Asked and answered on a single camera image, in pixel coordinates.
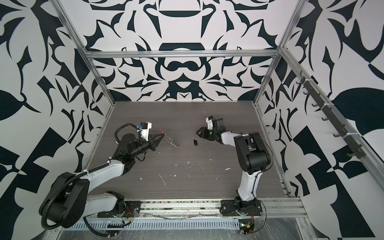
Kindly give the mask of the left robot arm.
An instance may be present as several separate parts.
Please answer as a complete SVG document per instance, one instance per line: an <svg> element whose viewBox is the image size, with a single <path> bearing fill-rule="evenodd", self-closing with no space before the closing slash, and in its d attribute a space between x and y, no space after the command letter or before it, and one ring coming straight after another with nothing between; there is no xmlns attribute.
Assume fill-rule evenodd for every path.
<svg viewBox="0 0 384 240"><path fill-rule="evenodd" d="M41 225L45 230L69 228L81 218L100 212L121 210L123 197L115 192L91 196L98 186L128 173L139 155L155 151L164 134L149 135L148 140L126 134L117 142L114 154L103 165L81 173L63 173L57 177L40 206Z"/></svg>

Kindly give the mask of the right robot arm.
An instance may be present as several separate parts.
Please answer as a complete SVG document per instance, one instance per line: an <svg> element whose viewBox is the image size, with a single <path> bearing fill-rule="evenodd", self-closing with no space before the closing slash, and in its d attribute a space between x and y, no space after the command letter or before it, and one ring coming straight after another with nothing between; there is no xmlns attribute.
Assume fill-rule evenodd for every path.
<svg viewBox="0 0 384 240"><path fill-rule="evenodd" d="M206 123L206 127L201 127L196 132L199 138L236 148L243 173L233 209L244 213L246 210L259 207L261 203L257 199L257 187L262 174L272 166L268 145L257 132L241 133L227 130L222 118L209 116L206 118Z"/></svg>

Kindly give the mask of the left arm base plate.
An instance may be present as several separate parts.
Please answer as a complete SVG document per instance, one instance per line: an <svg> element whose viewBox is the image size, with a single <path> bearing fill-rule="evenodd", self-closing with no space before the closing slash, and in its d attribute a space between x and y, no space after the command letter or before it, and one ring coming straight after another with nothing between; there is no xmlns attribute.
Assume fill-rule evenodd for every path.
<svg viewBox="0 0 384 240"><path fill-rule="evenodd" d="M141 201L124 201L118 202L109 212L101 212L97 214L98 218L132 218L141 211Z"/></svg>

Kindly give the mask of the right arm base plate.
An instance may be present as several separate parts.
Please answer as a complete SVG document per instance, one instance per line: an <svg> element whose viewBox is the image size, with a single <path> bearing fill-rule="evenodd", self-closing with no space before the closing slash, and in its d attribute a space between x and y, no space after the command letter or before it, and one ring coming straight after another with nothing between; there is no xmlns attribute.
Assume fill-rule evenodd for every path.
<svg viewBox="0 0 384 240"><path fill-rule="evenodd" d="M233 216L261 216L263 207L259 200L242 201L240 198L234 200L221 200L220 214L226 217Z"/></svg>

